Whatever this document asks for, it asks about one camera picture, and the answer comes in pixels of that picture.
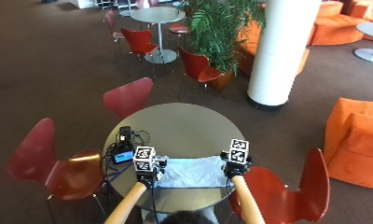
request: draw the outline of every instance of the green leaves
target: green leaves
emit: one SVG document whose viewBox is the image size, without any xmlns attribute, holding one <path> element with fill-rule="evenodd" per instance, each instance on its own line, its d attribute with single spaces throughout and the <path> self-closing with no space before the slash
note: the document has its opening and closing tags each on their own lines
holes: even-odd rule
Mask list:
<svg viewBox="0 0 373 224">
<path fill-rule="evenodd" d="M 265 26 L 261 5 L 251 0 L 182 0 L 182 10 L 193 12 L 185 23 L 195 54 L 205 55 L 222 72 L 235 68 L 238 32 L 251 20 Z"/>
</svg>

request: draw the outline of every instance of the white cloth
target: white cloth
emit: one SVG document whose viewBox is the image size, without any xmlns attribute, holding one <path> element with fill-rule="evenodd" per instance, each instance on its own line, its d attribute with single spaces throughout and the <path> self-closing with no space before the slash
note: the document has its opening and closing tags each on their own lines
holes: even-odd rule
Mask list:
<svg viewBox="0 0 373 224">
<path fill-rule="evenodd" d="M 226 187 L 225 165 L 218 156 L 198 159 L 167 159 L 165 173 L 158 181 L 162 188 Z"/>
</svg>

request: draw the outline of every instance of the white column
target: white column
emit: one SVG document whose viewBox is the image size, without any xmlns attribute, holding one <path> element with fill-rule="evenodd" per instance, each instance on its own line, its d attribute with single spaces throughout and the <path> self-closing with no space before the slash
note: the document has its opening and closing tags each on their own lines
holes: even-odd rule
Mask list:
<svg viewBox="0 0 373 224">
<path fill-rule="evenodd" d="M 261 110 L 278 110 L 289 99 L 320 2 L 267 1 L 247 89 L 249 103 Z"/>
</svg>

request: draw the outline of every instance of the cable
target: cable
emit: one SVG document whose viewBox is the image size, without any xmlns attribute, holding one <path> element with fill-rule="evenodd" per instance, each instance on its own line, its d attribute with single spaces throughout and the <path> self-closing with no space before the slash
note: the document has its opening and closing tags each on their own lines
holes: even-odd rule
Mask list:
<svg viewBox="0 0 373 224">
<path fill-rule="evenodd" d="M 158 214 L 157 214 L 157 207 L 154 205 L 154 198 L 153 198 L 153 186 L 150 187 L 150 198 L 152 198 L 152 206 L 153 206 L 153 215 L 154 215 L 154 220 L 158 224 Z"/>
</svg>

